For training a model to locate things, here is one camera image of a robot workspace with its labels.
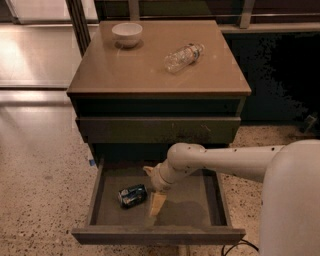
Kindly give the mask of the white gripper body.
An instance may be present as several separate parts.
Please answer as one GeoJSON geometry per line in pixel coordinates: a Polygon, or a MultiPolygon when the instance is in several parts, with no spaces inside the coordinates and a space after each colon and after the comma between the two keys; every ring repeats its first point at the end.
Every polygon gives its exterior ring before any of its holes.
{"type": "Polygon", "coordinates": [[[168,160],[157,164],[151,172],[151,183],[156,191],[168,191],[176,182],[176,171],[168,160]]]}

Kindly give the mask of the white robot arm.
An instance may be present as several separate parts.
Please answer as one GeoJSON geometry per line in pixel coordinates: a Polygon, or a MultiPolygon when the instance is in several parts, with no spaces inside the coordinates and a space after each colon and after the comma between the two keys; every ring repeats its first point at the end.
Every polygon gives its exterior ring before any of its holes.
{"type": "Polygon", "coordinates": [[[161,195],[199,169],[263,184],[260,256],[320,255],[319,140],[223,149],[177,143],[164,162],[143,168],[161,195]]]}

